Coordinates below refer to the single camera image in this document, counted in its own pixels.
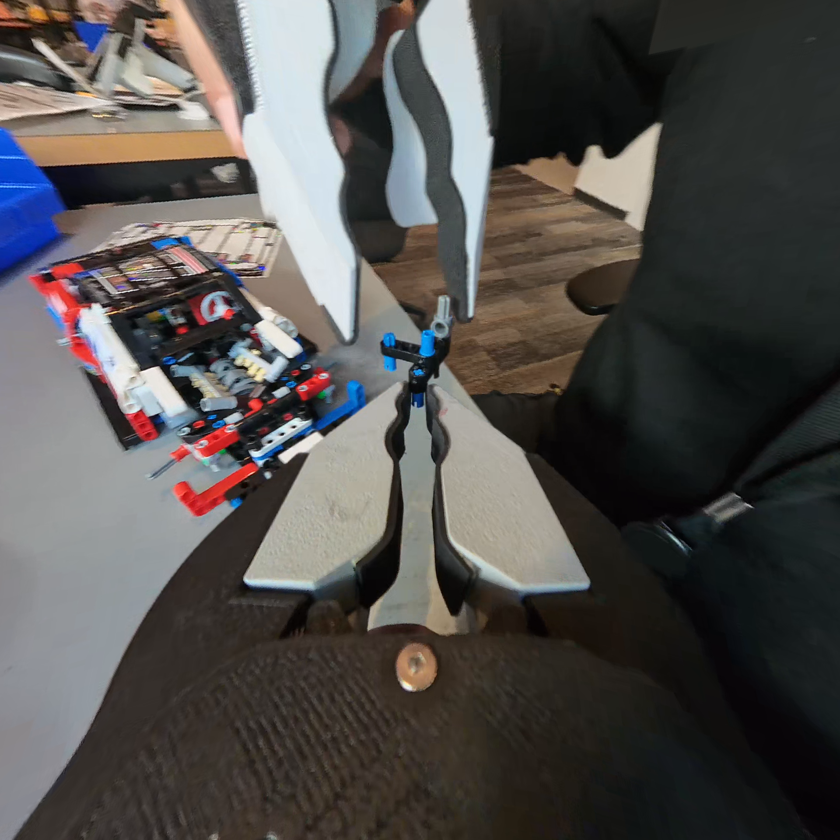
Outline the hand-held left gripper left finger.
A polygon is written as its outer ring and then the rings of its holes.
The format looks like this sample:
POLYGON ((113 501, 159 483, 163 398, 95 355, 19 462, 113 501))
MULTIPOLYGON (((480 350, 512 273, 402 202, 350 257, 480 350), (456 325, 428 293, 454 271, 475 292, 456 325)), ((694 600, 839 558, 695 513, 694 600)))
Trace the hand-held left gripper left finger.
POLYGON ((303 459, 244 574, 252 590, 371 606, 400 568, 405 384, 376 397, 303 459))

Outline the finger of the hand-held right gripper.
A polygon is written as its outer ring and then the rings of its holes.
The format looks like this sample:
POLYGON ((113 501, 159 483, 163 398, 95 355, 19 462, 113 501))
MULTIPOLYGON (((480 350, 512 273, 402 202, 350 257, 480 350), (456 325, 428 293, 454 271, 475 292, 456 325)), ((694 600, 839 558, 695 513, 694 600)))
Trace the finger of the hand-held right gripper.
POLYGON ((494 115, 470 2, 419 2, 385 49, 383 89, 392 126, 385 197, 403 228, 435 224, 437 260, 459 322, 476 313, 494 115))
POLYGON ((241 133, 261 205, 278 222, 338 339, 352 344, 361 258, 345 211, 344 158, 329 120, 333 6, 245 1, 239 24, 255 106, 241 133))

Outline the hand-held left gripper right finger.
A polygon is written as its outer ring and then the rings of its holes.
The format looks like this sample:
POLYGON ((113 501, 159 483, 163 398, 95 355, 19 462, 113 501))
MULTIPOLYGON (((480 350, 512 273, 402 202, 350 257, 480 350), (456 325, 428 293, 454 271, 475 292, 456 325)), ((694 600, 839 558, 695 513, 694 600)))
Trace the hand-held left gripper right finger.
POLYGON ((435 570, 451 615, 590 589, 520 446, 438 385, 428 388, 428 430, 435 570))

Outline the toy brick race car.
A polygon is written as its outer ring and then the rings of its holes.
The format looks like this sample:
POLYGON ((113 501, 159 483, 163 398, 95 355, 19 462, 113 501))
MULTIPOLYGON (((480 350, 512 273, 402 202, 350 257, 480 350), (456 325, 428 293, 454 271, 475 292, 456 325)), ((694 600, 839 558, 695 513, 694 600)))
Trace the toy brick race car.
POLYGON ((153 237, 51 264, 29 277, 87 374, 121 446, 169 429, 157 478, 192 459, 224 476, 174 497, 200 518, 258 485, 365 408, 335 402, 319 349, 187 237, 153 237))

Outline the black brick assembly blue pins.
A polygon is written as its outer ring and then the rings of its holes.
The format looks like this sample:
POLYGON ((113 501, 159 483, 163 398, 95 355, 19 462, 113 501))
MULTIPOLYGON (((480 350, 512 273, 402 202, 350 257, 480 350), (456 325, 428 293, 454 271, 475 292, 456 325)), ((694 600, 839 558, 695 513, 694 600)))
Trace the black brick assembly blue pins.
POLYGON ((421 331, 419 343, 398 339, 393 332, 387 332, 381 340, 381 354, 386 371, 396 372, 396 363, 409 364, 407 385, 414 408, 423 408, 427 389, 437 379, 448 356, 452 339, 454 314, 448 295, 437 299, 437 309, 429 329, 421 331))

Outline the tan edged background desk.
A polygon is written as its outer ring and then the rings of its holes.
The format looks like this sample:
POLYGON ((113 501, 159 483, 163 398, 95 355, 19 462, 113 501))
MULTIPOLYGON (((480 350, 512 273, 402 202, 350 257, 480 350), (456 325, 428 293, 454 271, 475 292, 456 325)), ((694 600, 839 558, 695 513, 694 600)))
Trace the tan edged background desk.
POLYGON ((234 159, 224 131, 198 103, 174 109, 128 109, 121 116, 89 111, 2 123, 41 167, 234 159))

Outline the grey desk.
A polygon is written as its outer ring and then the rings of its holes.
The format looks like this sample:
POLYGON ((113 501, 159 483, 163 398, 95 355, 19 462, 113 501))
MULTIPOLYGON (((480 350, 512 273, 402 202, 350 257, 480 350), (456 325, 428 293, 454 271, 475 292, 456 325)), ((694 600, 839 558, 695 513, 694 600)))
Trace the grey desk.
MULTIPOLYGON (((192 461, 147 480, 168 459, 172 438, 121 449, 28 275, 130 224, 260 215, 256 195, 92 206, 56 216, 64 236, 2 274, 2 838, 15 836, 65 768, 157 595, 230 511, 193 518, 173 498, 180 480, 199 490, 214 480, 192 461)), ((395 379, 375 358, 383 332, 417 340, 397 301, 434 312, 443 294, 431 257, 418 257, 431 234, 430 227, 415 232, 400 261, 363 266, 360 336, 351 346, 336 345, 286 244, 271 272, 248 288, 373 395, 395 379)), ((434 572, 426 431, 421 413, 406 430, 402 564, 370 625, 463 633, 466 614, 448 614, 434 572)))

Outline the person's right hand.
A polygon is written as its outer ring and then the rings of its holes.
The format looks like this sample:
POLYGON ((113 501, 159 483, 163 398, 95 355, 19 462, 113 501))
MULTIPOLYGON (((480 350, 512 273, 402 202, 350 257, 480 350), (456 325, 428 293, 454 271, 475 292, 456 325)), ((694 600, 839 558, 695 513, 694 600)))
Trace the person's right hand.
POLYGON ((185 2, 171 1, 169 6, 182 52, 193 74, 203 85, 214 117, 227 136, 233 153, 241 160, 247 159, 235 92, 214 49, 185 2))

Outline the grey white device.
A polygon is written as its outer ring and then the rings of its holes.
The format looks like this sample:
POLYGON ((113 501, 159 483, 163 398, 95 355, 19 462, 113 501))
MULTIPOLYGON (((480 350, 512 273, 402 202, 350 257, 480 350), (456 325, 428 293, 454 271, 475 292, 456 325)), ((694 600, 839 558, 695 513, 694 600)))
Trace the grey white device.
POLYGON ((127 2, 106 27, 97 47, 82 69, 64 61, 42 38, 33 46, 48 63, 67 76, 76 89, 94 97, 113 100, 119 88, 140 97, 156 96, 156 81, 183 96, 200 91, 191 71, 174 63, 148 34, 148 23, 165 14, 139 2, 127 2))

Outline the sticker sheet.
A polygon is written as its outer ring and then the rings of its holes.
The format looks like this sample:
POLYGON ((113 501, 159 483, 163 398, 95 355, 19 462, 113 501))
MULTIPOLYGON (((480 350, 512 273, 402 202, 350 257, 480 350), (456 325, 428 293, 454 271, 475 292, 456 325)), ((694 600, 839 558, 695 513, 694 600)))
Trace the sticker sheet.
POLYGON ((284 235, 274 223, 249 218, 133 223, 113 232, 94 250, 132 245, 150 238, 188 238, 195 248, 245 280, 270 272, 284 235))

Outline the printed paper sheet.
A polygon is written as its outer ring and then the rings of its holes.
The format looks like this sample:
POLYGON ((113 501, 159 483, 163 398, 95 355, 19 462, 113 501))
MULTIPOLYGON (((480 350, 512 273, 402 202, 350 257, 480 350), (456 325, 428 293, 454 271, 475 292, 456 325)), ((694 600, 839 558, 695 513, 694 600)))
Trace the printed paper sheet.
POLYGON ((110 100, 86 92, 58 91, 19 81, 1 83, 1 123, 83 111, 109 111, 118 107, 110 100))

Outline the black office chair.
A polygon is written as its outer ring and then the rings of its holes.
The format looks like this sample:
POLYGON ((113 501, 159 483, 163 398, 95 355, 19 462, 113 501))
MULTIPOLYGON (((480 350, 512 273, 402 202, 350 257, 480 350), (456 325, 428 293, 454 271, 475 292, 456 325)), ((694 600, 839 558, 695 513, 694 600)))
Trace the black office chair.
POLYGON ((568 281, 566 296, 584 315, 605 316, 624 297, 639 262, 636 257, 589 268, 568 281))

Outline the blue storage bin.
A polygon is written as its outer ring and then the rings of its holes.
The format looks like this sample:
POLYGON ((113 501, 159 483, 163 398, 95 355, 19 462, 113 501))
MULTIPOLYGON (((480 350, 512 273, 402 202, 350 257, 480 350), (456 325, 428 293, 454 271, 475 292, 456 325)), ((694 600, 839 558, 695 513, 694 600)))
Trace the blue storage bin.
POLYGON ((65 211, 51 180, 1 129, 1 271, 26 261, 54 242, 54 217, 65 211))

